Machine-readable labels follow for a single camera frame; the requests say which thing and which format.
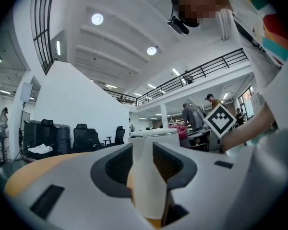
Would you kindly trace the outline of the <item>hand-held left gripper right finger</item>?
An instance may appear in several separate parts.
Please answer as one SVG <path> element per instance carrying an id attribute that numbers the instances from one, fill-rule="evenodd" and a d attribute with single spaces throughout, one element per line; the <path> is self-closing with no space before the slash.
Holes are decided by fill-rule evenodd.
<path id="1" fill-rule="evenodd" d="M 225 222 L 250 167 L 254 147 L 234 157 L 153 143 L 156 167 L 184 216 L 165 230 L 224 230 Z"/>

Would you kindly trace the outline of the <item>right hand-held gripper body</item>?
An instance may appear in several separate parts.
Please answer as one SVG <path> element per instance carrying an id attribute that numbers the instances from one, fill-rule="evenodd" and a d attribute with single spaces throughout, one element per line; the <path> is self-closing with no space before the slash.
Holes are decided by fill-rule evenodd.
<path id="1" fill-rule="evenodd" d="M 234 126 L 236 118 L 221 103 L 218 104 L 204 119 L 210 130 L 209 151 L 225 152 L 221 145 L 223 136 Z"/>

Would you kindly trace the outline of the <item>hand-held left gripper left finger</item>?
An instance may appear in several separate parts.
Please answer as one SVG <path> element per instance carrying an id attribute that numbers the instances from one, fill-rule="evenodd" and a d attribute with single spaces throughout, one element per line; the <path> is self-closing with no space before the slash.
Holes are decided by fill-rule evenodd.
<path id="1" fill-rule="evenodd" d="M 145 230 L 158 223 L 152 146 L 35 161 L 14 174 L 18 212 L 39 230 Z"/>

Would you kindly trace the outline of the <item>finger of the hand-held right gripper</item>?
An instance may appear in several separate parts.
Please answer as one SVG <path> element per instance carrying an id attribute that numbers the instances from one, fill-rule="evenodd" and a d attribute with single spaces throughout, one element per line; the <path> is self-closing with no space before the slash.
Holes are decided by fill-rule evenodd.
<path id="1" fill-rule="evenodd" d="M 180 141 L 180 146 L 192 150 L 209 150 L 209 130 L 189 134 Z"/>

